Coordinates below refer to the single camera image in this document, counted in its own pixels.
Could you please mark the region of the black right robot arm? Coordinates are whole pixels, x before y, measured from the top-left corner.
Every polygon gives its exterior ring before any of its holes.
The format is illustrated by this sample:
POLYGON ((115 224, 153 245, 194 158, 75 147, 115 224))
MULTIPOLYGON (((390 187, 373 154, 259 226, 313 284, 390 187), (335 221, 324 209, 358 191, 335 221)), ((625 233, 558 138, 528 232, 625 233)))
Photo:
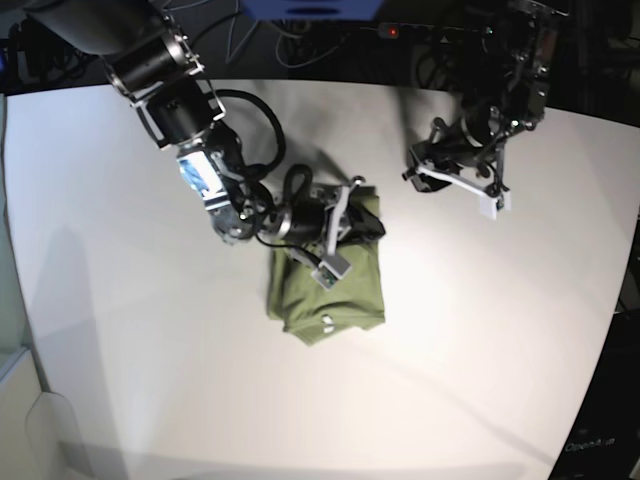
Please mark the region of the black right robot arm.
POLYGON ((103 61, 109 82, 129 100, 155 144, 176 148, 181 175, 224 241, 272 235, 289 248, 334 248, 384 236, 379 218, 352 200, 353 185, 334 196, 313 196, 313 172, 304 164, 289 168, 282 197, 274 200, 262 181, 285 158, 279 119, 249 92, 202 89, 197 77, 204 66, 192 41, 151 2, 27 1, 22 8, 71 46, 103 61), (239 136, 224 121, 225 98, 247 100, 265 115, 276 142, 270 162, 245 162, 239 136))

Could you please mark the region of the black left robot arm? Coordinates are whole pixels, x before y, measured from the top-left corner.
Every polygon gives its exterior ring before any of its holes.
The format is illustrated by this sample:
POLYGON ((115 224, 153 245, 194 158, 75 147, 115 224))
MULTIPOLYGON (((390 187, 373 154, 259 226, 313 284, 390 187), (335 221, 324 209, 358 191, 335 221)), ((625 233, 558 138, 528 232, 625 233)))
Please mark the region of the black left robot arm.
POLYGON ((435 118, 409 152, 403 178, 421 193, 457 185, 490 199, 508 193, 505 147, 543 120, 560 26, 555 1, 458 1, 429 34, 434 72, 460 94, 451 123, 435 118))

